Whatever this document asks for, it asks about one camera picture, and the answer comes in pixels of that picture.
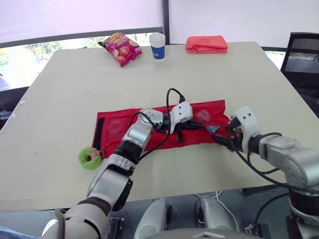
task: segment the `red towel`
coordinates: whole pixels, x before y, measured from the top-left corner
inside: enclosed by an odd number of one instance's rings
[[[222,36],[190,36],[186,42],[188,53],[226,53],[227,49]]]
[[[229,119],[224,115],[225,101],[212,101],[191,104],[193,108],[193,119],[203,125],[220,126],[217,133],[227,136],[224,126]],[[157,107],[155,110],[166,113],[166,107]],[[109,157],[121,142],[124,134],[129,128],[132,115],[140,109],[128,109],[114,112],[99,112],[96,122],[95,134],[92,147],[103,150],[105,158]],[[152,149],[164,140],[166,134],[152,132],[146,151]],[[215,141],[205,128],[197,130],[183,130],[182,143],[177,143],[177,133],[174,132],[159,149],[183,147],[190,144],[214,143]]]

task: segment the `blue and white cup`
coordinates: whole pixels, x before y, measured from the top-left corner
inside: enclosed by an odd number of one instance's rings
[[[163,59],[165,57],[165,35],[153,33],[150,35],[150,43],[154,58]]]

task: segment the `chip bag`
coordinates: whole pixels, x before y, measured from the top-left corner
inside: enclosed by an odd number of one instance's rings
[[[140,46],[121,32],[114,33],[99,45],[104,47],[123,67],[142,54]]]

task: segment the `green toy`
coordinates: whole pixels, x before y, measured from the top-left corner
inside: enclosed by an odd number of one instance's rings
[[[78,159],[83,168],[93,170],[101,164],[103,156],[103,151],[93,147],[86,147],[81,150]]]

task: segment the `white table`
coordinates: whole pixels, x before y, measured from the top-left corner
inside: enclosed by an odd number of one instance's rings
[[[97,170],[83,169],[77,155],[92,143],[97,112],[163,106],[170,87],[191,103],[225,99],[227,115],[249,105],[264,133],[318,147],[319,120],[255,42],[230,43],[227,54],[167,46],[161,61],[150,47],[143,52],[124,68],[103,48],[53,55],[0,132],[0,211],[67,208],[84,199]],[[284,180],[281,172],[272,177]],[[132,179],[129,200],[269,184],[218,144],[155,151]]]

